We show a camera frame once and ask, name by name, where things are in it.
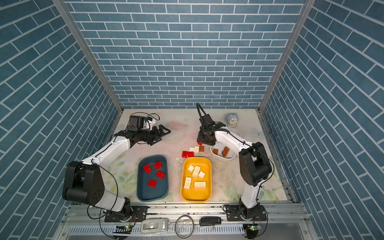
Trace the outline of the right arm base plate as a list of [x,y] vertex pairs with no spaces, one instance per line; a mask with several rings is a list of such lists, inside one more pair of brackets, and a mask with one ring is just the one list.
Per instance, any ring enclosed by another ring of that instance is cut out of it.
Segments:
[[223,211],[229,222],[239,221],[266,221],[267,211],[261,204],[256,204],[253,208],[247,209],[245,205],[223,205]]

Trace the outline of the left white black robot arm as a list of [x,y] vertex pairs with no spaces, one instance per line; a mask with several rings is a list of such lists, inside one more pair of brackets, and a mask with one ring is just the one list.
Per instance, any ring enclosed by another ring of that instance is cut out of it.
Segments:
[[65,173],[63,199],[129,218],[133,212],[130,200],[121,197],[118,192],[106,190],[102,173],[110,174],[107,167],[135,144],[152,146],[171,133],[163,125],[155,124],[156,119],[152,115],[130,116],[126,128],[114,134],[104,147],[80,162],[70,162]]

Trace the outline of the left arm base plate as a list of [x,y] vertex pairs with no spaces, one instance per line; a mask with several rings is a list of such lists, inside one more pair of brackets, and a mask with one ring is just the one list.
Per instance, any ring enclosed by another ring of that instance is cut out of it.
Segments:
[[106,223],[142,222],[146,219],[148,212],[147,206],[130,206],[123,208],[120,212],[107,211],[105,216]]

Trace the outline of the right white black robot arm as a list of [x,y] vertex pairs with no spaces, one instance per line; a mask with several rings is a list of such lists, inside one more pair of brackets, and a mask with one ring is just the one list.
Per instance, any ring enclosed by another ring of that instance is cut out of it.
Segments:
[[197,142],[214,146],[222,143],[239,157],[240,173],[245,181],[243,195],[239,200],[237,213],[245,220],[256,216],[263,221],[267,219],[264,207],[259,202],[259,193],[262,185],[274,173],[272,161],[268,158],[265,147],[260,142],[252,143],[232,133],[222,122],[215,122],[202,106],[196,104],[199,121],[201,123]]

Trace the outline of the white lego top small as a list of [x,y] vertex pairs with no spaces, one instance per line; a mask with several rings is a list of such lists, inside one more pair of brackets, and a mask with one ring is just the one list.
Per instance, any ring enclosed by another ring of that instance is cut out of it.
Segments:
[[193,165],[189,165],[188,170],[189,170],[190,172],[193,172],[194,169],[195,169],[195,167],[194,167]]

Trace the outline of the long white lego brick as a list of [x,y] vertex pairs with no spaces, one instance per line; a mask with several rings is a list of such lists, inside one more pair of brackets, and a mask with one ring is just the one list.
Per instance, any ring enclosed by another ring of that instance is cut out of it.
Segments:
[[193,170],[193,173],[192,173],[192,177],[193,178],[197,178],[199,173],[200,173],[200,170],[201,170],[201,167],[199,166],[195,166],[194,170]]

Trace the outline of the red lego brick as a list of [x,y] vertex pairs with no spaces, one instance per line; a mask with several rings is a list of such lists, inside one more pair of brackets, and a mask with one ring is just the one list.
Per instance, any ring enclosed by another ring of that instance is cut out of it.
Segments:
[[166,176],[166,173],[164,173],[162,171],[157,171],[156,176],[163,180]]
[[149,174],[149,173],[152,172],[152,168],[151,168],[151,166],[150,166],[149,164],[144,165],[143,168],[144,168],[144,171],[145,171],[147,174]]
[[156,180],[149,180],[149,182],[148,182],[148,186],[149,187],[156,187],[156,185],[157,185],[157,181]]

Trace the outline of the long white lego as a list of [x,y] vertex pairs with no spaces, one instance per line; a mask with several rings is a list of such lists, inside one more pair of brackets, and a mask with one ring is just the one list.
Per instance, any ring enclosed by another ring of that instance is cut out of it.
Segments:
[[194,188],[195,189],[206,189],[207,188],[207,182],[206,181],[195,181],[194,182]]

